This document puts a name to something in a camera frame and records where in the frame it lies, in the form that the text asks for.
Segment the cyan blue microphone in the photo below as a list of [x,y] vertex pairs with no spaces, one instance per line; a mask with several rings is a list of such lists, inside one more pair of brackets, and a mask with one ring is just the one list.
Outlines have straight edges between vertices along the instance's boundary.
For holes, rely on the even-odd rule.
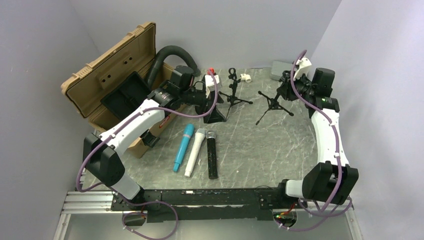
[[189,123],[186,125],[183,136],[178,148],[178,151],[176,153],[175,159],[174,159],[174,166],[173,166],[173,172],[177,172],[183,162],[185,153],[187,151],[187,147],[189,145],[190,139],[194,133],[195,126],[192,123]]

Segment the black tripod stand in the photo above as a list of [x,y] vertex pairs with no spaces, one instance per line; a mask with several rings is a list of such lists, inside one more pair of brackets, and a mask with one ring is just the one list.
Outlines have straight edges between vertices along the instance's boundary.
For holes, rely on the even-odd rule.
[[226,101],[228,103],[230,103],[230,105],[228,107],[228,110],[227,110],[227,114],[225,116],[226,119],[228,118],[228,115],[230,113],[230,108],[231,107],[233,107],[233,106],[235,106],[235,105],[237,105],[239,103],[248,103],[250,105],[253,104],[252,101],[244,100],[244,99],[241,99],[241,98],[239,98],[239,97],[236,96],[238,84],[242,81],[241,78],[238,78],[237,77],[236,69],[233,68],[233,67],[232,68],[229,68],[228,69],[228,73],[229,73],[228,78],[230,80],[232,80],[232,83],[228,87],[232,90],[232,94],[231,95],[228,95],[228,94],[223,93],[221,91],[218,92],[220,95],[226,96]]
[[[280,77],[280,79],[278,80],[280,83],[284,83],[285,80],[289,80],[290,79],[290,73],[288,70],[284,70],[282,72],[282,76]],[[275,97],[269,97],[267,95],[265,95],[264,93],[262,93],[260,90],[257,92],[259,95],[263,96],[266,98],[267,100],[267,105],[268,108],[267,110],[263,113],[263,115],[259,118],[259,120],[256,121],[255,125],[257,126],[260,121],[263,119],[263,117],[265,116],[265,114],[268,111],[274,111],[274,110],[283,110],[285,112],[287,112],[291,117],[294,116],[294,113],[289,111],[288,109],[286,109],[285,107],[283,107],[282,105],[280,105],[278,99],[281,96],[278,92],[276,93]]]

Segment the white microphone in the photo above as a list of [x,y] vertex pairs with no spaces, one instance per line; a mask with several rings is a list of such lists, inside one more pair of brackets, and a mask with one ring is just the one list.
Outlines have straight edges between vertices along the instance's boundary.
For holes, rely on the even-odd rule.
[[184,176],[187,178],[189,178],[193,172],[194,165],[196,163],[202,142],[205,139],[205,135],[206,130],[204,128],[199,128],[194,135],[194,143],[190,151],[187,166],[184,171]]

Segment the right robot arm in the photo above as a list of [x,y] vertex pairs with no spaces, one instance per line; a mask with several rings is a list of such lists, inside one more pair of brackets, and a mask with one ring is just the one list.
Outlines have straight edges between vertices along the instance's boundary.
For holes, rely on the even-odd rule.
[[289,207],[295,198],[335,205],[343,204],[359,179],[359,171],[350,166],[339,132],[340,106],[331,97],[335,72],[318,67],[312,79],[302,75],[293,84],[290,71],[280,78],[277,93],[284,100],[294,101],[301,96],[315,130],[317,164],[302,180],[284,179],[284,189],[275,194],[276,203]]

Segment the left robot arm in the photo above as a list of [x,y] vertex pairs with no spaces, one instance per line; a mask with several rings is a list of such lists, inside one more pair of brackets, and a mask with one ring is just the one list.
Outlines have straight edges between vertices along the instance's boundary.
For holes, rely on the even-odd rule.
[[139,209],[146,201],[145,190],[128,175],[121,160],[122,154],[169,114],[181,116],[182,113],[177,111],[181,105],[199,107],[196,118],[211,114],[221,86],[219,75],[212,69],[207,70],[202,80],[196,81],[190,67],[177,66],[170,79],[151,91],[124,120],[100,136],[90,133],[85,137],[83,161],[76,182],[80,182],[83,170],[87,170],[101,184],[120,194],[129,209]]

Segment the white pipe elbow fitting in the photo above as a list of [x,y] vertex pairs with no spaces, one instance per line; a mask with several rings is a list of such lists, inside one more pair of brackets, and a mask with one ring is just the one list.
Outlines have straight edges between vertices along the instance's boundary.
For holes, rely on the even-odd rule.
[[240,80],[241,81],[244,81],[246,83],[251,83],[252,82],[252,77],[249,74],[242,73],[242,74],[240,74]]

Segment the black round-base mic stand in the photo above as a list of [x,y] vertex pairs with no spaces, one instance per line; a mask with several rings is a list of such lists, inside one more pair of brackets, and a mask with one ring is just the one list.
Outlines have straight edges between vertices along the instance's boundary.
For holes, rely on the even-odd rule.
[[213,103],[213,94],[211,93],[209,86],[212,84],[214,86],[212,77],[208,74],[205,74],[201,80],[198,80],[194,84],[195,92],[197,93],[197,103],[194,107],[195,112],[198,115],[205,114],[208,112]]

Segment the black glitter microphone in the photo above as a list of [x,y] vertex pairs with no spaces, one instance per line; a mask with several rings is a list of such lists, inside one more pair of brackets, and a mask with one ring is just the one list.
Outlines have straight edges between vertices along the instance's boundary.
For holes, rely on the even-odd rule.
[[219,178],[217,165],[216,137],[217,134],[213,130],[208,130],[206,132],[208,178],[210,180],[215,180]]

